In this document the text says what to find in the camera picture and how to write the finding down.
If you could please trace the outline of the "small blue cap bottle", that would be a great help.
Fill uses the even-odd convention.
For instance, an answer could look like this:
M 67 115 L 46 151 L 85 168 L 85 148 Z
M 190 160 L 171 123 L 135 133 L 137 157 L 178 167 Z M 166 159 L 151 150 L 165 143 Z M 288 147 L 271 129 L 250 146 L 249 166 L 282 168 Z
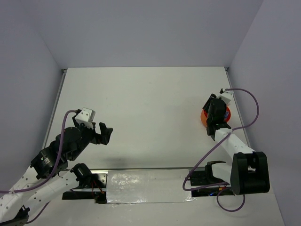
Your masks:
M 230 117 L 230 112 L 226 112 L 224 117 L 229 118 Z

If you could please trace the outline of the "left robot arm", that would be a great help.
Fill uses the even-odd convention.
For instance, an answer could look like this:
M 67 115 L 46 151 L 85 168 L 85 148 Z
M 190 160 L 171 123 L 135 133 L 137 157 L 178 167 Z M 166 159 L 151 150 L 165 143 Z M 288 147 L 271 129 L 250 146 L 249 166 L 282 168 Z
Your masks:
M 50 145 L 42 149 L 15 185 L 0 199 L 0 224 L 23 226 L 39 208 L 66 191 L 76 188 L 96 188 L 104 193 L 105 179 L 93 174 L 84 163 L 70 170 L 68 162 L 74 161 L 89 144 L 107 145 L 112 128 L 100 123 L 100 133 L 83 123 L 62 128 Z

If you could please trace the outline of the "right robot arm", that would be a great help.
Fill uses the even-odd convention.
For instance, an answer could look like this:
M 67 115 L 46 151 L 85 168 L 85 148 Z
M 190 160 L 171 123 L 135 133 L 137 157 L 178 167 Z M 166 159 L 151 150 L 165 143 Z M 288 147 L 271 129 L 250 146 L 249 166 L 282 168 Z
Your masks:
M 203 106 L 207 135 L 222 146 L 232 160 L 210 161 L 205 166 L 205 181 L 213 185 L 229 184 L 235 195 L 267 193 L 270 190 L 267 156 L 256 152 L 233 134 L 226 122 L 227 107 L 233 99 L 233 91 L 224 89 L 220 95 L 211 94 Z

